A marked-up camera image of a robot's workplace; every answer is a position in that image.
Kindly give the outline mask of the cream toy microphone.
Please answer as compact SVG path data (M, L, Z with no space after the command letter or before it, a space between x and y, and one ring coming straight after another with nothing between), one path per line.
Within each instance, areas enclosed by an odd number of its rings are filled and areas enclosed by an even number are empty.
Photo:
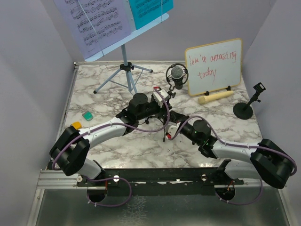
M229 96L232 96L234 94L234 91L230 90L230 91L225 91L225 92L219 92L217 94L213 94L213 95L208 95L208 96L201 96L198 98L198 103L200 105L204 105L206 103L221 99L221 98L226 98Z

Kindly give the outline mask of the black round-base mic stand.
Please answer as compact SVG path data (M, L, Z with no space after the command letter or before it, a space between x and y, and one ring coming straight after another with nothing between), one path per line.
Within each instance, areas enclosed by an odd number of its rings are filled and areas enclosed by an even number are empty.
M253 115L253 110L251 108L251 104L255 101L261 102L259 100L259 95L266 90L266 88L263 86L261 82L257 83L255 86L253 86L255 89L255 93L251 97L248 103L237 103L233 107L233 113L235 114L236 117L242 120L248 120L252 117Z

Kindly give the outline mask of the black studio microphone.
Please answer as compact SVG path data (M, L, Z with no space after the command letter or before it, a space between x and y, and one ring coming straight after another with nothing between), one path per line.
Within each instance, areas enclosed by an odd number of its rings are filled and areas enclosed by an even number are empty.
M174 98L176 95L176 92L174 90L181 90L183 88L183 85L188 81L189 73L184 64L176 63L168 67L166 71L166 81L169 85L168 88L168 94L171 96L171 98ZM172 107L168 106L169 112L171 112ZM163 120L163 123L165 124L168 122L167 125L169 125L169 121Z

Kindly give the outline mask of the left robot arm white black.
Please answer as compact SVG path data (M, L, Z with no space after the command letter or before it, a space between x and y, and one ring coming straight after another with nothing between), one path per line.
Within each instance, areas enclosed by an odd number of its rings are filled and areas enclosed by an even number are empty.
M124 136L137 130L139 121L151 117L162 119L167 125L169 121L171 98L165 90L156 90L151 99L144 93L136 93L123 109L108 122L87 129L75 129L69 126L50 150L53 159L51 168L58 166L66 176L79 174L98 186L103 182L104 169L97 161L87 158L89 149L115 137Z

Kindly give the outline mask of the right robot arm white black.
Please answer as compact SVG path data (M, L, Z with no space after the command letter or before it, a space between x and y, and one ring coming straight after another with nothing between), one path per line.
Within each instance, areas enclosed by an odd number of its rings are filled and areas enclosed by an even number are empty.
M245 162L256 171L253 178L259 177L274 188L284 188L289 177L297 171L295 161L269 139L255 144L223 141L204 118L196 116L193 124L189 124L190 120L189 116L171 111L168 138L172 140L182 134L198 145L198 150L207 158Z

